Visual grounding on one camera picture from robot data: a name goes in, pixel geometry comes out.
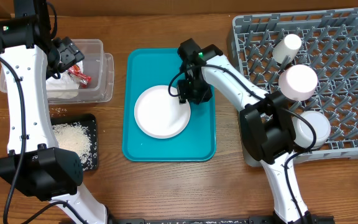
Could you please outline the red snack wrapper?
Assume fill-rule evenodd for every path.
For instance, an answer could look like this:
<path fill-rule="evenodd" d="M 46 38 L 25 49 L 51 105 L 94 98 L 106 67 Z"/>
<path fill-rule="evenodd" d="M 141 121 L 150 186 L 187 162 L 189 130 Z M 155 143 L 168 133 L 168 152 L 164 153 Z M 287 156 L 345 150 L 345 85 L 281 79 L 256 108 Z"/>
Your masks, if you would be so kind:
<path fill-rule="evenodd" d="M 74 78 L 80 84 L 80 86 L 82 86 L 83 88 L 86 88 L 91 82 L 91 77 L 85 75 L 81 71 L 81 68 L 78 65 L 74 65 L 74 66 L 70 67 L 68 69 L 68 74 L 72 78 Z"/>

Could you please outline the large white plate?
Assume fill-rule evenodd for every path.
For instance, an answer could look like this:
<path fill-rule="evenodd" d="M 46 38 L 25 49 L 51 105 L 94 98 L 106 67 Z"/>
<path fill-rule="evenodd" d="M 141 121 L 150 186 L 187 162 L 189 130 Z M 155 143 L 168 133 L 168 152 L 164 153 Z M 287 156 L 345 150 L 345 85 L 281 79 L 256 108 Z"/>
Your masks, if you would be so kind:
<path fill-rule="evenodd" d="M 180 103 L 176 94 L 177 89 L 167 85 L 156 85 L 140 94 L 134 106 L 134 118 L 146 135 L 168 139 L 186 128 L 191 106 L 189 102 Z"/>

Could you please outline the pale green cup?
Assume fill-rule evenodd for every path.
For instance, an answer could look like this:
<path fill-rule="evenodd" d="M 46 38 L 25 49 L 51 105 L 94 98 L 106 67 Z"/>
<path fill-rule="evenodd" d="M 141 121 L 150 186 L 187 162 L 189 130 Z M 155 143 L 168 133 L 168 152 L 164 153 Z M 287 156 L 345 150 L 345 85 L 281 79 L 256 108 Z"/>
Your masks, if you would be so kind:
<path fill-rule="evenodd" d="M 298 35 L 288 34 L 273 48 L 272 56 L 280 64 L 286 62 L 285 58 L 288 56 L 287 62 L 290 63 L 295 58 L 301 45 L 302 41 Z"/>

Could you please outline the pink plastic bowl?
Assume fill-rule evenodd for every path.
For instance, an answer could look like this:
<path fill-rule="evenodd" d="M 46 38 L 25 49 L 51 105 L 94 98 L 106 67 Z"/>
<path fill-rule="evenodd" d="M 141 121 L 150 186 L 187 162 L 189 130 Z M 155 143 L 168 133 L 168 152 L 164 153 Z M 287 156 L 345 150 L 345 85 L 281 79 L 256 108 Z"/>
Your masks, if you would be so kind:
<path fill-rule="evenodd" d="M 280 91 L 290 100 L 305 101 L 312 97 L 318 84 L 316 72 L 306 65 L 294 65 L 278 79 Z"/>

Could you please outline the grey small saucer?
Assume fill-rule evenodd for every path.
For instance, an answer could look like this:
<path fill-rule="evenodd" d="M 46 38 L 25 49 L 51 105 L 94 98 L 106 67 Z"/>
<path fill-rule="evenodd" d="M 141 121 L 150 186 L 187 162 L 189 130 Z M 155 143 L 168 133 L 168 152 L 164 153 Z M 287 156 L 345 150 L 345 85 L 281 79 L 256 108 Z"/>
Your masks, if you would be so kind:
<path fill-rule="evenodd" d="M 300 116 L 306 119 L 316 132 L 316 142 L 312 149 L 320 148 L 328 140 L 331 133 L 329 120 L 317 111 L 305 111 Z M 310 128 L 296 117 L 292 117 L 292 121 L 296 133 L 295 144 L 307 148 L 313 140 Z"/>

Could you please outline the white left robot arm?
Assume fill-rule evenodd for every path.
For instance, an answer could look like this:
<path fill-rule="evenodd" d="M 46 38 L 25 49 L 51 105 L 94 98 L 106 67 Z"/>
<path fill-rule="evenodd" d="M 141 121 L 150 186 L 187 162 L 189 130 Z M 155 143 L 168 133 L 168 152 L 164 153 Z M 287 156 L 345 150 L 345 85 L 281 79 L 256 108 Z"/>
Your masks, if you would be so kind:
<path fill-rule="evenodd" d="M 75 223 L 114 223 L 109 209 L 83 183 L 77 153 L 61 149 L 50 120 L 46 81 L 84 59 L 69 38 L 60 39 L 54 7 L 46 0 L 14 2 L 0 21 L 0 63 L 7 85 L 10 131 L 0 177 L 10 192 L 58 206 Z"/>

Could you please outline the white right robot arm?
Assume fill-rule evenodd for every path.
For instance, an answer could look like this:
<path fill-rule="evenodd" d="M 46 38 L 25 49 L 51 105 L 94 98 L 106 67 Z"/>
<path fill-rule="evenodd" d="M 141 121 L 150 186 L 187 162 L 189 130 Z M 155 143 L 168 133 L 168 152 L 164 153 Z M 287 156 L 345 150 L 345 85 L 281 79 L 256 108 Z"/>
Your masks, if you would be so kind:
<path fill-rule="evenodd" d="M 177 51 L 182 60 L 179 73 L 170 81 L 176 86 L 181 104 L 196 105 L 212 97 L 218 89 L 238 110 L 243 151 L 261 163 L 273 194 L 275 223 L 313 223 L 302 200 L 293 159 L 295 128 L 285 96 L 268 93 L 239 73 L 214 44 L 201 48 L 193 39 L 182 42 Z"/>

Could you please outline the clear plastic waste bin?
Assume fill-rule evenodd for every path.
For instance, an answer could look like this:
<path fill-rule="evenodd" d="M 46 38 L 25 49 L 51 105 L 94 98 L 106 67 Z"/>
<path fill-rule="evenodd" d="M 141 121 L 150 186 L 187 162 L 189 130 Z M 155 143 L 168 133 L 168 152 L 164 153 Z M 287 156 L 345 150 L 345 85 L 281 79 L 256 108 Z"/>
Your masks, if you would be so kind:
<path fill-rule="evenodd" d="M 91 82 L 86 88 L 78 89 L 78 95 L 71 99 L 45 98 L 50 105 L 100 103 L 112 98 L 114 86 L 114 60 L 111 54 L 104 51 L 104 46 L 99 39 L 74 39 L 74 44 L 83 52 L 85 59 L 77 65 L 81 71 L 91 77 Z M 34 78 L 42 78 L 47 68 L 47 56 L 40 49 L 27 49 L 25 46 L 15 47 L 1 55 L 9 65 L 17 72 L 17 76 L 25 78 L 32 75 Z"/>

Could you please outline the grey dishwasher rack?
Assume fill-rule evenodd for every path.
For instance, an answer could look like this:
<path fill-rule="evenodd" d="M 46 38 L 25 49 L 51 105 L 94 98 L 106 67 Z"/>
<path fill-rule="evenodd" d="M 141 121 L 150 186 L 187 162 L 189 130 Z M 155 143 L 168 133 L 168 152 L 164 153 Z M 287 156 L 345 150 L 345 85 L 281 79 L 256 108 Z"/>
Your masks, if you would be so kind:
<path fill-rule="evenodd" d="M 302 44 L 292 62 L 280 65 L 273 48 L 289 34 Z M 227 47 L 235 68 L 269 92 L 278 90 L 279 74 L 291 64 L 316 72 L 313 96 L 291 103 L 290 109 L 322 113 L 331 134 L 320 150 L 298 156 L 297 163 L 358 159 L 358 8 L 236 16 Z"/>

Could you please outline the teal plastic serving tray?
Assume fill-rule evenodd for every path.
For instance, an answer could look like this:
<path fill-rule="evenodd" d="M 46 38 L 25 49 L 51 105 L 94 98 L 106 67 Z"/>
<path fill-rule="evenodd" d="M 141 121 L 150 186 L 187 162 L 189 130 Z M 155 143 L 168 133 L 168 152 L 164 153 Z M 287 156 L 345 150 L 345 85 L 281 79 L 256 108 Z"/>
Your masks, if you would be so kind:
<path fill-rule="evenodd" d="M 179 72 L 177 49 L 137 49 L 127 62 L 122 152 L 134 162 L 208 161 L 216 152 L 215 97 L 191 104 L 191 117 L 177 136 L 157 139 L 146 135 L 135 121 L 138 97 L 155 85 L 168 85 Z"/>

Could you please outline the scattered rice grains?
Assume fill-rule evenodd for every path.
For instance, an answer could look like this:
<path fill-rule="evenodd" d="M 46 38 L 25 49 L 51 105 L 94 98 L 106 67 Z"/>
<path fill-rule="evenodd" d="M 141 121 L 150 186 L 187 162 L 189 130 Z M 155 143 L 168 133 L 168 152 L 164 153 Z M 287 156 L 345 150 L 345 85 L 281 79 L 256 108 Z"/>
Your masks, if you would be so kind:
<path fill-rule="evenodd" d="M 49 112 L 50 112 L 50 117 L 51 118 L 57 118 L 57 117 L 66 116 L 67 113 L 68 113 L 66 108 L 61 108 L 61 107 L 50 108 Z"/>

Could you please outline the black plastic tray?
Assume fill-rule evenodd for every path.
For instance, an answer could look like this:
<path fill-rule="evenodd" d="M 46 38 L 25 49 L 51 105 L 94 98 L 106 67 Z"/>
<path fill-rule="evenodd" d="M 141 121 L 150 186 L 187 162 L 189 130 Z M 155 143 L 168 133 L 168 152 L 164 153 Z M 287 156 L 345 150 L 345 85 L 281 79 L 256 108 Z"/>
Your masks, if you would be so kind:
<path fill-rule="evenodd" d="M 96 122 L 96 118 L 93 114 L 81 114 L 81 115 L 73 115 L 73 116 L 68 116 L 68 117 L 52 118 L 51 122 L 52 122 L 52 125 L 63 124 L 63 123 L 74 123 L 74 122 L 80 122 L 81 124 L 85 124 L 86 126 L 90 127 L 90 129 L 92 130 L 92 133 L 95 133 L 96 140 L 98 143 L 97 122 Z"/>

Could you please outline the pile of white rice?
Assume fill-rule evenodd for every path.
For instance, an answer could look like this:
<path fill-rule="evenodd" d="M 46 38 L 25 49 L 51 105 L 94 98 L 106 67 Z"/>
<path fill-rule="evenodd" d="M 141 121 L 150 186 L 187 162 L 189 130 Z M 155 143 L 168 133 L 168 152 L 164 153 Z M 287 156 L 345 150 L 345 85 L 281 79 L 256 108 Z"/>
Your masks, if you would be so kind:
<path fill-rule="evenodd" d="M 98 143 L 89 126 L 80 122 L 54 124 L 53 133 L 59 148 L 77 153 L 84 171 L 98 167 Z"/>

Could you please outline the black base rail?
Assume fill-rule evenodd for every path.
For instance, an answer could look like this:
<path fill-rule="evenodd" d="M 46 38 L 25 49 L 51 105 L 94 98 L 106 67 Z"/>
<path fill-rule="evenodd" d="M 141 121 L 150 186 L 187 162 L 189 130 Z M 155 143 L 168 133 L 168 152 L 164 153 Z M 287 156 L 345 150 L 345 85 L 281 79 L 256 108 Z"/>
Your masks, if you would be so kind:
<path fill-rule="evenodd" d="M 187 219 L 187 220 L 144 220 L 143 218 L 117 219 L 113 223 L 119 224 L 273 224 L 284 223 L 278 221 L 278 218 L 271 216 L 251 216 L 248 218 L 223 218 L 223 219 Z M 335 224 L 334 217 L 319 217 L 311 215 L 306 218 L 305 223 L 312 224 Z"/>

